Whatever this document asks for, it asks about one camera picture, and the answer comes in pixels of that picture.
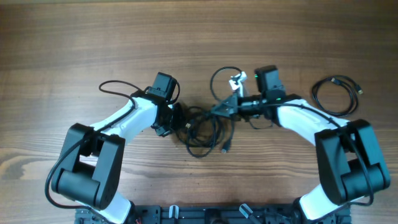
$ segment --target black mounting base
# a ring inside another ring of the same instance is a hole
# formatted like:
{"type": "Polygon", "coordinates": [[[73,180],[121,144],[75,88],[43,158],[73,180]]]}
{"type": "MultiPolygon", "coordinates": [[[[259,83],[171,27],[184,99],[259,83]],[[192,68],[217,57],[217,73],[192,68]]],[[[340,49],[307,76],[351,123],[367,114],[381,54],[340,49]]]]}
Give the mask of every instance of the black mounting base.
{"type": "MultiPolygon", "coordinates": [[[[292,217],[292,204],[272,204],[263,207],[251,207],[253,215],[262,224],[309,224],[311,221],[302,221],[292,217]]],[[[169,218],[169,207],[136,206],[137,221],[131,220],[128,224],[253,224],[239,211],[239,207],[180,207],[178,219],[169,218]]],[[[78,209],[75,215],[75,224],[108,224],[105,219],[89,210],[78,209]]],[[[317,224],[351,224],[349,208],[330,215],[317,224]]]]}

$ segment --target black wire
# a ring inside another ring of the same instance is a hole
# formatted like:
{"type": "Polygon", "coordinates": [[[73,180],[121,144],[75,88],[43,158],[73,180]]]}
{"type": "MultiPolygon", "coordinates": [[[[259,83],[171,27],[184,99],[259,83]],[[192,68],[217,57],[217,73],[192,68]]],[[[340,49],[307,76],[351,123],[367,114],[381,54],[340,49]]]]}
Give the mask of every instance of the black wire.
{"type": "Polygon", "coordinates": [[[219,98],[216,96],[216,93],[214,93],[214,90],[213,90],[213,81],[214,81],[214,77],[216,77],[216,75],[217,75],[220,71],[222,71],[222,70],[227,70],[227,69],[237,70],[237,71],[240,73],[240,76],[239,76],[238,78],[240,78],[241,75],[242,75],[242,70],[241,70],[240,68],[233,67],[233,66],[226,66],[226,67],[222,67],[222,68],[218,69],[218,70],[211,76],[211,79],[210,79],[210,91],[211,91],[211,94],[213,95],[214,99],[216,99],[216,100],[219,101],[220,103],[222,103],[223,100],[219,99],[219,98]]]}
{"type": "Polygon", "coordinates": [[[129,95],[125,95],[123,93],[118,93],[118,92],[114,92],[114,91],[109,91],[109,90],[104,90],[102,89],[102,86],[107,84],[107,83],[123,83],[129,86],[132,86],[136,89],[138,89],[139,91],[142,91],[140,88],[138,88],[137,86],[128,83],[128,82],[124,82],[124,81],[120,81],[120,80],[109,80],[106,82],[103,82],[99,85],[99,90],[104,92],[104,93],[109,93],[109,94],[114,94],[114,95],[118,95],[118,96],[123,96],[128,98],[131,102],[132,102],[132,106],[130,107],[130,109],[125,112],[122,116],[116,118],[114,121],[108,123],[107,125],[103,126],[102,128],[94,131],[93,133],[85,136],[82,140],[76,142],[72,147],[70,147],[68,150],[65,151],[65,153],[63,153],[58,161],[54,164],[54,166],[51,168],[49,175],[47,176],[47,179],[45,181],[45,187],[44,187],[44,194],[45,197],[47,198],[47,200],[54,206],[58,207],[58,208],[65,208],[65,209],[89,209],[91,210],[90,207],[84,206],[84,205],[61,205],[59,203],[57,203],[50,195],[50,183],[51,183],[51,179],[55,173],[55,171],[57,170],[58,166],[62,163],[62,161],[74,150],[76,149],[76,147],[81,146],[82,144],[86,143],[87,140],[90,140],[92,137],[96,136],[97,134],[99,134],[100,132],[110,128],[112,125],[116,124],[117,122],[119,122],[120,120],[122,120],[123,118],[125,118],[127,115],[129,115],[136,107],[136,104],[134,102],[134,100],[132,99],[131,96],[129,95]]]}
{"type": "Polygon", "coordinates": [[[311,93],[312,93],[313,100],[317,103],[318,107],[322,111],[324,111],[330,115],[336,116],[336,117],[342,117],[342,116],[347,116],[347,115],[354,113],[354,111],[356,111],[356,109],[358,108],[359,101],[358,101],[358,96],[356,94],[356,92],[358,90],[360,90],[360,87],[352,78],[347,77],[345,75],[334,75],[334,76],[327,77],[327,78],[324,78],[324,79],[316,82],[316,84],[314,84],[314,86],[312,86],[311,93]],[[349,83],[347,83],[341,79],[337,79],[337,78],[344,78],[345,80],[348,80],[350,83],[352,83],[352,85],[350,85],[349,83]],[[321,105],[321,103],[319,102],[319,99],[318,99],[318,91],[319,91],[320,87],[326,82],[333,82],[335,85],[343,87],[348,92],[349,106],[347,107],[347,109],[345,109],[343,111],[335,112],[335,111],[327,110],[321,105]]]}
{"type": "Polygon", "coordinates": [[[229,135],[229,141],[232,140],[234,137],[234,132],[235,132],[235,121],[231,119],[231,134],[229,135]]]}
{"type": "Polygon", "coordinates": [[[261,128],[257,128],[253,123],[251,122],[251,119],[249,119],[249,124],[254,130],[260,130],[261,128]]]}
{"type": "Polygon", "coordinates": [[[175,103],[175,102],[177,102],[177,100],[178,100],[178,97],[180,96],[180,83],[179,82],[177,82],[177,87],[178,87],[178,93],[177,93],[177,96],[175,97],[175,99],[174,100],[170,100],[169,102],[168,102],[168,104],[170,105],[170,104],[173,104],[173,103],[175,103]]]}
{"type": "Polygon", "coordinates": [[[194,110],[198,110],[192,114],[188,114],[189,116],[189,125],[187,129],[180,129],[176,132],[178,139],[184,143],[187,147],[188,153],[195,158],[203,158],[206,157],[220,142],[223,141],[225,137],[225,126],[220,120],[220,117],[213,115],[210,111],[207,111],[199,106],[191,106],[188,109],[188,112],[192,113],[194,110]],[[210,136],[200,136],[199,129],[205,123],[211,123],[211,135],[210,136]],[[186,131],[185,140],[181,137],[183,131],[186,131]],[[191,147],[202,147],[209,148],[204,154],[194,154],[191,151],[191,147]]]}

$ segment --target black cable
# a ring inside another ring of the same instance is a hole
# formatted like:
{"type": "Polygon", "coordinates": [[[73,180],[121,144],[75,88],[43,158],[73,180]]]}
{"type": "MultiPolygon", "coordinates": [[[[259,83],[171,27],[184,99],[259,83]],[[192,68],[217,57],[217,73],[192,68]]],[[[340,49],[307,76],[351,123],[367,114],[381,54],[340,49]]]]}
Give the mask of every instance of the black cable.
{"type": "Polygon", "coordinates": [[[251,122],[251,119],[249,119],[249,124],[254,130],[260,130],[261,128],[257,128],[253,123],[251,122]]]}
{"type": "Polygon", "coordinates": [[[219,98],[216,96],[216,93],[214,93],[214,90],[213,90],[213,81],[214,81],[214,77],[216,77],[216,75],[217,75],[220,71],[227,70],[227,69],[237,70],[237,71],[240,73],[240,76],[242,75],[242,70],[241,70],[240,68],[233,67],[233,66],[226,66],[226,67],[222,67],[222,68],[218,69],[218,70],[211,76],[211,79],[210,79],[210,91],[211,91],[211,94],[213,95],[214,99],[216,99],[216,100],[219,101],[220,103],[222,103],[222,100],[219,99],[219,98]]]}
{"type": "Polygon", "coordinates": [[[110,128],[112,125],[116,124],[117,122],[119,122],[120,120],[122,120],[123,118],[125,118],[127,115],[129,115],[136,107],[136,104],[134,102],[134,100],[132,99],[131,96],[129,95],[125,95],[123,93],[118,93],[118,92],[114,92],[114,91],[109,91],[109,90],[104,90],[102,89],[102,86],[107,84],[107,83],[123,83],[129,86],[132,86],[136,89],[138,89],[139,91],[142,91],[140,88],[138,88],[137,86],[128,83],[128,82],[124,82],[124,81],[120,81],[120,80],[109,80],[106,82],[103,82],[99,85],[99,90],[104,92],[104,93],[109,93],[109,94],[114,94],[114,95],[118,95],[118,96],[123,96],[128,98],[131,102],[132,102],[132,106],[130,107],[130,109],[125,112],[123,115],[121,115],[120,117],[116,118],[114,121],[108,123],[107,125],[103,126],[102,128],[94,131],[93,133],[91,133],[88,136],[85,136],[82,140],[76,142],[72,147],[70,147],[68,150],[65,151],[65,153],[63,153],[58,161],[54,164],[54,166],[51,168],[49,175],[47,176],[47,179],[45,181],[45,187],[44,187],[44,194],[45,197],[47,198],[47,200],[54,206],[58,207],[58,208],[65,208],[65,209],[89,209],[91,210],[90,207],[84,206],[84,205],[61,205],[59,203],[57,203],[50,195],[50,183],[51,183],[51,179],[55,173],[55,171],[57,170],[58,166],[62,163],[62,161],[74,150],[76,149],[76,147],[81,146],[82,144],[86,143],[87,140],[90,140],[92,137],[96,136],[97,134],[99,134],[100,132],[110,128]]]}
{"type": "Polygon", "coordinates": [[[312,86],[312,89],[311,89],[312,98],[317,103],[318,107],[322,111],[324,111],[330,115],[336,116],[336,117],[347,116],[349,114],[354,113],[354,111],[356,111],[356,109],[358,108],[358,105],[359,105],[358,96],[357,96],[356,92],[358,92],[359,94],[363,94],[362,88],[352,78],[347,77],[345,75],[334,75],[331,77],[324,78],[324,79],[316,82],[316,84],[314,84],[314,86],[312,86]],[[338,79],[338,78],[344,78],[345,80],[348,80],[352,85],[350,85],[349,83],[347,83],[341,79],[338,79]],[[339,111],[339,112],[334,112],[334,111],[326,110],[321,105],[321,103],[319,102],[319,99],[318,99],[318,91],[319,91],[319,88],[326,82],[332,82],[335,85],[341,86],[348,92],[349,106],[347,107],[347,109],[345,109],[343,111],[339,111]]]}
{"type": "Polygon", "coordinates": [[[178,87],[177,96],[175,97],[174,100],[170,100],[170,101],[168,102],[169,105],[171,105],[171,104],[177,102],[178,97],[180,96],[180,83],[179,83],[179,82],[177,82],[177,87],[178,87]]]}
{"type": "Polygon", "coordinates": [[[195,158],[206,157],[220,142],[223,141],[225,137],[225,126],[216,115],[210,113],[199,106],[191,106],[188,109],[189,123],[187,129],[181,129],[176,132],[178,139],[184,143],[187,147],[188,153],[195,158]],[[211,135],[201,136],[199,133],[200,127],[205,123],[211,123],[211,135]],[[186,131],[185,140],[182,139],[181,135],[183,131],[186,131]],[[191,151],[191,147],[202,147],[209,148],[209,150],[204,154],[194,154],[191,151]]]}
{"type": "Polygon", "coordinates": [[[231,119],[231,134],[229,135],[229,140],[232,140],[235,132],[235,121],[231,119]]]}

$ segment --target cable connector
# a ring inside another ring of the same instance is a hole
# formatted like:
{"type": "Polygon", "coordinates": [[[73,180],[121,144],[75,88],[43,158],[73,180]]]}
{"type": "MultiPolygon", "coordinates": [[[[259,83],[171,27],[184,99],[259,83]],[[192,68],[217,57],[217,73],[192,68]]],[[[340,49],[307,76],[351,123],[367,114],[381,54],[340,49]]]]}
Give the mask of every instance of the cable connector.
{"type": "Polygon", "coordinates": [[[224,144],[223,148],[221,150],[222,153],[227,153],[229,152],[229,149],[231,148],[231,139],[228,139],[224,144]]]}
{"type": "Polygon", "coordinates": [[[341,81],[338,80],[337,78],[332,78],[332,79],[331,79],[331,82],[333,82],[333,83],[336,84],[336,85],[341,85],[341,81]]]}
{"type": "Polygon", "coordinates": [[[363,94],[363,90],[362,90],[362,88],[361,88],[358,84],[355,85],[354,88],[355,88],[355,90],[356,90],[360,95],[363,94]]]}

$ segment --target wooden table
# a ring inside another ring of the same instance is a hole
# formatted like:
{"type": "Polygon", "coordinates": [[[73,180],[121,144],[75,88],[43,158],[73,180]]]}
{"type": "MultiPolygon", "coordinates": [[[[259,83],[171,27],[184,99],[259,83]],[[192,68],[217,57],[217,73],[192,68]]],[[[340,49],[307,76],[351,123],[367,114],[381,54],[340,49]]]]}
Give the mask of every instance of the wooden table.
{"type": "MultiPolygon", "coordinates": [[[[161,71],[180,82],[180,101],[210,108],[216,69],[243,69],[255,93],[252,71],[271,64],[288,93],[312,104],[310,88],[322,77],[347,75],[362,86],[359,110],[348,119],[371,122],[392,185],[376,194],[372,207],[353,207],[353,221],[396,223],[397,7],[276,2],[0,6],[0,223],[72,222],[74,211],[46,201],[44,180],[71,125],[101,121],[126,103],[98,91],[101,82],[145,88],[161,71]]],[[[216,80],[220,97],[230,94],[227,80],[227,72],[216,80]]],[[[331,109],[348,102],[332,84],[320,98],[331,109]]],[[[310,143],[286,129],[253,130],[244,122],[228,154],[215,150],[195,159],[173,136],[148,129],[128,145],[123,162],[119,190],[137,205],[286,203],[319,183],[310,143]]]]}

